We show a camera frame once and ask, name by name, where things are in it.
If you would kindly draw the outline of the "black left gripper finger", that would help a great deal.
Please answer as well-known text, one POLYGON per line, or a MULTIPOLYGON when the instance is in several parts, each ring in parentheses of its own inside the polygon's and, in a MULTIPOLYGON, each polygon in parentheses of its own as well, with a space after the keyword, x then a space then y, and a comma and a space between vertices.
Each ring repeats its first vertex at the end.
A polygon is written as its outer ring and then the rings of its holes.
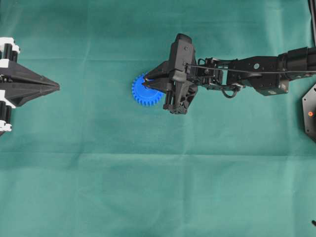
POLYGON ((50 86, 30 83, 1 83, 0 100, 11 108, 21 107, 25 103, 38 97, 60 90, 60 86, 50 86))
POLYGON ((8 82, 21 82, 59 87, 59 84, 10 60, 0 61, 0 76, 8 82))

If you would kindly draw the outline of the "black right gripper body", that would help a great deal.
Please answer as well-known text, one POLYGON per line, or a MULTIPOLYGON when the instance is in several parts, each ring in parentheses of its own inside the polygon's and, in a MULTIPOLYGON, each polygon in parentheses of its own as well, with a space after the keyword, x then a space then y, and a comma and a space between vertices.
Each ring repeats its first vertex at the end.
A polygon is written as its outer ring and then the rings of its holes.
POLYGON ((189 79, 195 76, 190 65, 196 64, 195 48, 192 39, 178 34, 171 45, 168 60, 169 82, 172 89, 167 92, 163 108, 172 114, 185 115, 198 91, 198 86, 189 79))

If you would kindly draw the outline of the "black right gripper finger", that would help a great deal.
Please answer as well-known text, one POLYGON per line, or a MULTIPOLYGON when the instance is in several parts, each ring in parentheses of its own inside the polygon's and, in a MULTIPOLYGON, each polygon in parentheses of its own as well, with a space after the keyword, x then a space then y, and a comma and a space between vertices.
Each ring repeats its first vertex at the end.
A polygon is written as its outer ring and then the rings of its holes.
POLYGON ((157 67, 146 73, 146 79, 166 78, 170 74, 169 61, 164 61, 157 67))
POLYGON ((162 93, 173 91, 173 84, 169 78, 158 78, 153 80, 146 80, 142 83, 146 88, 154 89, 162 93))

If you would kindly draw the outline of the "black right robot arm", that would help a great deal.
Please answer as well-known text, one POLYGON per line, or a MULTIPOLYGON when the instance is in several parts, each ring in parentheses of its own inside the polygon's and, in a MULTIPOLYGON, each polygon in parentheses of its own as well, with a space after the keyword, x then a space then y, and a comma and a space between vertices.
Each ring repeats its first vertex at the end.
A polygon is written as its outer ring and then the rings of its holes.
POLYGON ((178 34, 169 59, 144 76, 146 88, 166 95, 163 108, 172 114, 186 114, 198 87, 217 90, 234 98, 245 87, 264 96, 287 94, 289 83, 316 73, 316 49, 303 47, 278 56, 245 59, 196 60, 192 39, 178 34))

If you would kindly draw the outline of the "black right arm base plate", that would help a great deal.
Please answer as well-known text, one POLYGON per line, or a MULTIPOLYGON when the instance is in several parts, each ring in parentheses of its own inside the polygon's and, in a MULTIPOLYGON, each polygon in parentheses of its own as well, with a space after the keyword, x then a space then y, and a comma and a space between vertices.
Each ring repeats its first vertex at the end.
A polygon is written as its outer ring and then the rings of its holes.
POLYGON ((304 116, 304 130, 305 133, 314 142, 316 141, 316 85, 302 98, 302 108, 304 116))

